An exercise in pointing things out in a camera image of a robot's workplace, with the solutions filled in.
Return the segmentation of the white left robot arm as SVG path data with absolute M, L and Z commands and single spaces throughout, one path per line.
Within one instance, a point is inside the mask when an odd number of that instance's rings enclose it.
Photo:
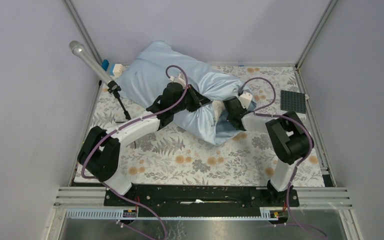
M 124 206 L 132 204 L 135 192 L 132 183 L 118 172 L 121 148 L 137 139 L 161 130 L 170 124 L 174 115 L 187 110 L 191 113 L 211 103 L 190 84 L 169 83 L 156 100 L 140 116 L 112 129 L 91 128 L 77 156 L 83 171 L 116 192 Z

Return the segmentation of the cream white pillow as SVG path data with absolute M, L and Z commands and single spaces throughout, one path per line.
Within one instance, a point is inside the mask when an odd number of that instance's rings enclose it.
M 224 123 L 227 121 L 227 111 L 223 101 L 214 100 L 211 103 L 214 117 L 213 117 L 213 126 Z

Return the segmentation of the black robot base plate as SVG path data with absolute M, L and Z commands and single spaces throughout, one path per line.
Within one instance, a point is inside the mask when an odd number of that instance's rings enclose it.
M 238 209 L 274 208 L 283 210 L 287 205 L 300 205 L 297 191 L 291 189 L 276 193 L 266 187 L 212 186 L 212 185 L 152 185 L 134 184 L 120 198 L 110 190 L 106 191 L 103 202 L 106 207 L 149 207 L 156 214 L 171 210 L 202 212 L 233 212 Z

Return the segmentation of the light blue pillowcase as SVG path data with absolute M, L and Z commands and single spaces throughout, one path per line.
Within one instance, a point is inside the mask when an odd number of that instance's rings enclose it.
M 213 126 L 212 101 L 238 97 L 242 92 L 251 93 L 250 89 L 238 78 L 174 51 L 163 41 L 154 41 L 140 52 L 116 82 L 124 98 L 146 109 L 172 83 L 170 76 L 179 73 L 184 74 L 186 85 L 192 85 L 211 103 L 195 112 L 180 111 L 174 115 L 171 123 L 213 145 L 220 145 L 236 136 L 241 130 L 236 130 L 228 121 Z

